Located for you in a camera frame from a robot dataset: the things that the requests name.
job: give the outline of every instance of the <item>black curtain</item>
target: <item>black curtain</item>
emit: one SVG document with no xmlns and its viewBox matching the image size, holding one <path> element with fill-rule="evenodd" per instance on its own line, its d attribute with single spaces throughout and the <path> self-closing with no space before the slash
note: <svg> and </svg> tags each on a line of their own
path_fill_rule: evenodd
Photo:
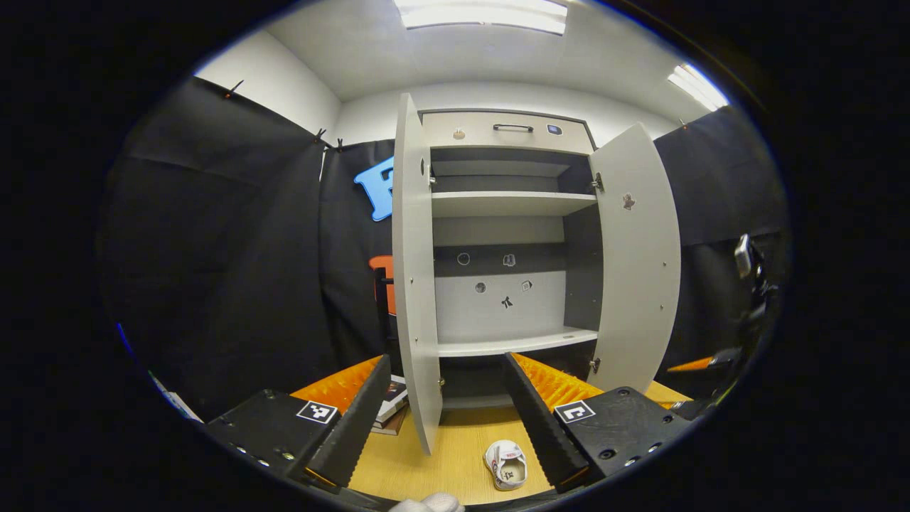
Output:
<svg viewBox="0 0 910 512">
<path fill-rule="evenodd" d="M 319 294 L 324 144 L 191 78 L 108 175 L 99 266 L 139 361 L 203 420 L 341 366 Z"/>
<path fill-rule="evenodd" d="M 654 146 L 670 181 L 682 244 L 676 320 L 657 380 L 700 395 L 711 386 L 665 370 L 743 344 L 737 328 L 752 283 L 739 279 L 733 249 L 749 233 L 765 255 L 768 279 L 781 283 L 789 264 L 786 193 L 762 137 L 729 107 L 657 138 Z"/>
<path fill-rule="evenodd" d="M 354 178 L 392 157 L 394 140 L 365 142 L 326 153 L 319 188 L 319 276 L 335 355 L 343 365 L 381 353 L 401 375 L 397 342 L 386 344 L 369 260 L 392 253 L 392 220 L 374 221 L 373 206 Z M 389 322 L 390 334 L 396 324 Z"/>
</svg>

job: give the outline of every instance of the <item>door hinge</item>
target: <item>door hinge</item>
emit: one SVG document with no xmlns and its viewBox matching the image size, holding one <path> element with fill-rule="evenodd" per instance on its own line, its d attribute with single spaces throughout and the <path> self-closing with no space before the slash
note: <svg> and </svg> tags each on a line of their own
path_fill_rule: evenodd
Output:
<svg viewBox="0 0 910 512">
<path fill-rule="evenodd" d="M 591 182 L 591 185 L 589 188 L 597 189 L 597 190 L 603 192 L 603 179 L 601 178 L 600 172 L 594 174 L 594 181 Z"/>
</svg>

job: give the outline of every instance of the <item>white wall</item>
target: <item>white wall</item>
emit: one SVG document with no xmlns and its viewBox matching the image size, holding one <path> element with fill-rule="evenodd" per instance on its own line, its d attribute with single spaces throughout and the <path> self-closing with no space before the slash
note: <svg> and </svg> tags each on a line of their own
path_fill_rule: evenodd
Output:
<svg viewBox="0 0 910 512">
<path fill-rule="evenodd" d="M 309 67 L 274 36 L 260 30 L 209 61 L 196 76 L 232 88 L 265 108 L 335 144 L 341 102 Z"/>
<path fill-rule="evenodd" d="M 411 87 L 349 101 L 341 106 L 335 124 L 337 137 L 344 138 L 345 145 L 395 138 L 402 92 L 410 92 L 418 109 L 508 108 L 583 119 L 588 122 L 598 147 L 636 122 L 642 122 L 652 138 L 679 125 L 607 97 L 569 89 L 506 82 L 459 82 Z"/>
</svg>

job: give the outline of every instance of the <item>blue letter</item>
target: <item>blue letter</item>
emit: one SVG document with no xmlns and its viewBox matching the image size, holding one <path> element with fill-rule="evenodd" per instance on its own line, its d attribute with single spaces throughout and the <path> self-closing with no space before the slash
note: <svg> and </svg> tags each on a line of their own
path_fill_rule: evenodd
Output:
<svg viewBox="0 0 910 512">
<path fill-rule="evenodd" d="M 373 220 L 379 222 L 392 214 L 392 157 L 361 172 L 354 177 L 354 183 L 363 185 L 369 202 L 373 203 Z M 382 178 L 388 171 L 389 177 Z"/>
</svg>

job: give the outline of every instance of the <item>ceiling light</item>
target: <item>ceiling light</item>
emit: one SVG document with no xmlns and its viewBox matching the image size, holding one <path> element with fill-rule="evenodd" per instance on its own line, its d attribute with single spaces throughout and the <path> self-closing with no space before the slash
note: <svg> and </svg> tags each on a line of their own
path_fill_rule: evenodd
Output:
<svg viewBox="0 0 910 512">
<path fill-rule="evenodd" d="M 568 8 L 549 0 L 395 0 L 407 28 L 434 25 L 520 26 L 562 36 Z"/>
<path fill-rule="evenodd" d="M 697 69 L 688 64 L 677 66 L 667 79 L 712 112 L 724 105 L 729 105 L 721 91 L 717 90 L 717 87 Z"/>
</svg>

